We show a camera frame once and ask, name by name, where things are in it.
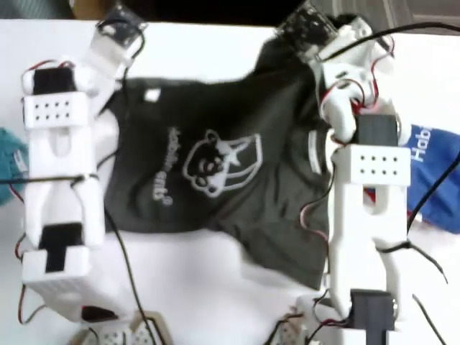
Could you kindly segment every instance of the white surface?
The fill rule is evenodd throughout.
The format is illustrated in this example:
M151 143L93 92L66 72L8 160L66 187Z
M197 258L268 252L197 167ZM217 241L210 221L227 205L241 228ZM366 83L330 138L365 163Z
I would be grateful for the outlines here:
M271 33L267 28L151 24L147 46L131 75L204 81L239 78L250 71L260 45ZM0 50L8 52L1 56L0 125L24 137L21 73L47 58L80 57L92 34L90 22L0 22ZM460 70L455 68L459 53L460 37L396 37L395 105L403 116L460 132ZM17 323L20 267L13 249L21 234L22 208L11 202L0 209L0 217L2 343L64 344L78 327L49 310L27 327ZM239 245L223 234L123 236L144 307L163 314L177 345L260 345L275 320L301 294L302 288L289 279L244 263ZM101 259L116 276L127 279L119 246L112 235L107 237ZM434 254L450 278L447 288L423 258L414 261L419 298L447 343L457 344L455 320L449 320L448 314L459 305L460 239L435 229L418 229L413 238ZM24 312L39 302L28 295ZM423 344L436 345L428 325L418 316Z

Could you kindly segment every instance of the cable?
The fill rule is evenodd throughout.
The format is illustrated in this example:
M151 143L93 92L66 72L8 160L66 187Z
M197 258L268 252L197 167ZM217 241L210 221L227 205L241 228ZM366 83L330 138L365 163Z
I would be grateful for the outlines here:
M21 295L19 296L19 304L17 307L17 319L19 323L22 325L29 324L40 311L46 308L46 305L41 305L40 307L35 309L32 314L30 314L29 318L27 318L26 321L24 321L22 318L22 305L24 304L25 294L26 294L26 285L23 284L21 288Z
M134 282L134 276L133 276L133 273L132 273L131 264L129 263L128 252L127 252L126 247L124 246L124 242L123 242L123 239L121 237L120 231L116 227L114 219L112 218L111 214L109 213L109 211L107 210L107 208L105 206L103 208L103 212L104 212L104 214L106 216L106 219L107 219L110 227L113 229L113 231L115 233L115 236L118 239L118 242L120 244L121 251L123 252L123 257L124 257L124 261L125 261L125 264L126 264L126 269L128 271L129 281L131 283L131 288L132 288L132 292L134 294L134 299L136 300L137 308L139 309L139 312L141 314L142 320L145 323L145 328L149 332L149 336L150 336L150 338L152 340L152 344L156 345L157 342L155 341L155 337L153 335L152 329L150 328L150 325L148 323L147 317L145 316L144 308L142 307L141 301L139 299L139 295L137 293L136 283Z
M320 323L320 325L318 326L317 329L315 329L315 331L313 331L313 333L311 334L311 336L305 338L305 345L309 345L311 344L311 342L314 340L316 334L318 334L318 332L324 327L324 326L337 326L337 327L343 327L346 325L346 323L348 322L347 319L344 319L342 321L337 321L337 320L333 320L331 318L328 318L327 320L324 320L323 322Z
M39 63L29 67L28 69L26 69L26 72L28 72L30 70L36 70L38 67L46 65L47 63L55 63L55 62L56 62L56 60L43 60L42 62L39 62Z
M111 154L105 156L102 160L99 161L99 163L97 164L96 166L96 169L99 170L101 169L102 165L105 164L105 162L107 162L108 160L110 160L112 157L115 157L116 154L118 153L119 149L116 149L115 151L113 151Z
M377 83L377 77L375 76L375 67L377 66L377 63L379 61L382 61L383 59L385 59L385 58L387 58L389 56L393 56L393 54L395 52L395 40L391 36L390 36L390 40L391 40L390 49L384 55L382 55L381 57L378 57L377 59L375 59L374 62L371 64L372 87L374 88L374 100L373 100L372 104L370 104L369 106L366 106L366 105L363 104L363 107L366 108L366 109L374 108L376 106L378 100L379 100L380 92L379 92L379 86L378 86L378 83Z
M322 196L320 196L319 198L317 198L316 200L314 201L310 201L308 203L306 203L300 210L300 214L299 214L299 222L300 222L300 225L305 229L305 230L308 230L308 227L307 225L305 224L305 221L304 221L304 218L305 218L305 212L312 206L312 205L315 205L319 202L321 202L322 200L324 200L325 198L327 198L327 196L329 195L329 193L331 192L332 190L332 186L334 185L334 179L336 177L336 165L333 163L333 168L332 168L332 176L331 176L331 182L329 183L329 186L328 186L328 189L326 189L326 192L324 192L324 194Z
M436 267L436 269L443 275L444 280L446 281L446 284L449 283L449 281L447 280L446 273L444 272L444 269L442 268L442 266L433 257L431 257L429 254L423 251L423 249L421 249L420 247L417 247L409 240L403 243L400 243L394 247L390 247L386 249L377 248L377 251L382 254L390 254L393 252L397 252L398 250L401 250L401 249L414 249L417 253L421 254L425 259L427 259L429 262L431 262Z
M426 311L425 307L423 306L422 302L418 299L416 295L412 295L412 298L414 301L418 304L420 307L420 310L423 313L423 316L425 316L425 319L427 320L428 324L430 325L431 329L433 330L434 334L438 337L438 340L441 344L447 345L447 343L444 341L443 337L440 335L438 329L436 326L434 326L434 323L432 322L430 316L428 315L428 312Z
M415 217L417 216L418 212L422 209L423 205L425 205L426 201L436 192L436 189L444 182L444 180L452 173L455 168L460 163L460 152L458 153L456 159L447 167L447 169L442 173L442 175L435 181L435 183L430 187L430 189L425 193L425 195L418 201L417 205L412 210L408 218L408 234L410 227L412 226Z
M331 256L329 254L329 237L328 235L326 235L324 232L322 232L321 230L316 230L316 229L310 229L308 228L307 224L305 224L305 213L306 211L308 210L309 207L311 207L312 205L316 204L316 203L319 203L320 201L324 200L325 198L327 198L327 196L329 195L329 193L331 192L332 190L332 186L334 185L334 179L336 177L336 165L335 163L333 163L332 165L332 176L331 176L331 182L329 183L329 186L328 186L328 189L326 190L326 192L320 196L318 199L314 200L314 201L311 201L309 203L306 203L300 210L300 214L299 214L299 223L300 223L300 226L305 229L306 231L312 233L312 234L315 234L316 236L319 236L320 238L322 238L322 240L324 240L324 243L326 245L326 257L327 257L327 260L328 260L328 270L327 270L327 273L330 274L331 273Z
M272 332L268 336L268 339L263 343L263 345L271 345L273 342L273 339L276 336L276 333L278 332L278 328L281 327L282 324L288 322L291 318L301 318L303 314L291 314L288 316L285 316L281 320L278 320L277 323L275 324L275 327L273 328Z
M26 234L22 234L21 237L18 239L18 241L16 242L16 246L14 246L14 256L20 261L22 262L22 257L24 256L24 253L19 253L19 248L21 247L21 243L22 241L24 241L26 238Z
M423 197L418 201L417 205L413 209L412 213L408 217L408 223L407 223L407 234L409 234L410 228L415 220L415 217L417 216L418 212L422 209L423 205L425 205L426 201L436 192L436 189L442 184L442 182L455 170L455 168L459 165L460 163L460 152L458 153L456 159L447 167L447 169L442 173L442 175L435 181L434 184L430 187L430 189L423 195ZM444 269L442 266L430 255L428 255L426 252L424 252L420 247L417 247L416 245L412 244L411 241L407 240L406 242L403 242L401 244L398 244L397 246L388 248L388 249L378 249L377 251L383 254L389 254L396 252L397 250L401 249L414 249L416 252L419 254L423 255L429 262L431 262L437 269L438 271L443 275L444 280L446 283L449 283L446 277L446 274L444 273Z
M356 86L358 86L359 90L361 91L361 95L362 95L362 99L361 99L361 101L359 103L357 103L355 100L351 100L351 105L353 107L354 112L355 112L356 109L360 109L360 108L362 108L364 106L364 104L366 102L366 96L365 96L364 88L362 87L362 85L360 83L358 83L356 80L353 80L353 79L348 79L348 78L339 79L334 84L332 84L332 86L323 94L323 97L318 102L318 104L319 104L319 115L320 115L320 117L322 119L326 120L326 117L323 115L323 107L324 107L324 104L326 104L328 98L331 96L332 90L335 89L335 88L347 87L350 83L353 83Z
M321 323L323 321L321 321L318 317L318 315L316 314L316 306L326 297L326 295L328 294L329 292L329 289L326 289L326 291L324 291L324 294L322 294L322 296L320 298L316 298L315 299L315 303L313 304L313 316L315 317L315 319L317 320L317 322Z
M161 344L166 345L166 340L165 340L165 338L163 338L163 334L162 334L162 332L160 330L160 327L158 326L158 323L155 320L155 318L147 318L147 320L153 322L153 327L155 328L155 331L157 332L158 336L160 337Z
M421 23L415 23L415 24L409 24L409 25L402 25L400 27L394 27L392 29L375 32L374 34L371 34L370 36L363 37L360 40L357 40L356 42L353 42L350 45L347 45L337 50L336 52L333 52L328 57L320 61L324 63L328 60L334 59L338 57L339 55L342 55L345 52L349 51L350 49L357 47L358 45L362 45L363 43L368 42L368 41L376 40L377 38L381 38L381 37L388 36L391 34L396 34L398 32L407 32L407 31L412 31L415 29L428 29L428 28L447 29L447 30L451 30L455 32L460 32L460 27L457 27L455 25L450 25L450 24L444 24L440 22L421 22Z
M19 201L24 203L24 198L22 197L21 194L16 190L16 188L10 183L9 184L9 190L11 191L11 194L13 194Z
M77 176L55 176L49 178L16 178L10 180L0 180L0 185L22 185L25 183L39 183L39 182L52 182L52 181L72 181L78 182L86 178L96 178L97 174L77 175Z
M88 330L94 335L94 338L96 338L96 344L99 345L101 342L99 341L99 335L97 334L96 331L94 331L93 328L88 328Z

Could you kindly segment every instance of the t-shirt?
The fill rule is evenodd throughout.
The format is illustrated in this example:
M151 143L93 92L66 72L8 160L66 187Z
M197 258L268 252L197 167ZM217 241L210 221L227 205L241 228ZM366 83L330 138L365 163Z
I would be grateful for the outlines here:
M144 100L150 89L155 101ZM326 244L300 226L299 214L328 189L328 127L308 66L273 40L241 80L136 79L127 91L128 114L122 94L110 104L120 139L106 205L117 226L223 231L256 263L319 288ZM312 145L320 174L310 165ZM327 234L327 198L304 220Z

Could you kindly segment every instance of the mounting holes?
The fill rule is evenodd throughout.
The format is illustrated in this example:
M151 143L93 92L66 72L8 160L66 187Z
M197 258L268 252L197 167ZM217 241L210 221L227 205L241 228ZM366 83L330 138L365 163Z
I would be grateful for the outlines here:
M348 72L344 71L344 72L340 72L338 75L336 75L336 78L337 79L342 79L345 75L347 75Z

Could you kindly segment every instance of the blue cloth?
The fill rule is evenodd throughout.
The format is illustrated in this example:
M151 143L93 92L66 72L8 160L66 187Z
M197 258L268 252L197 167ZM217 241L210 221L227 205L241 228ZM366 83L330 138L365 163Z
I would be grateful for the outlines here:
M24 178L28 173L27 145L13 134L0 128L0 179L11 180ZM14 189L21 190L23 185L14 185ZM8 185L0 185L0 206L13 197Z
M411 151L408 210L412 211L428 189L456 159L460 136L428 127L412 126L406 145ZM460 169L456 168L420 211L423 221L460 234Z

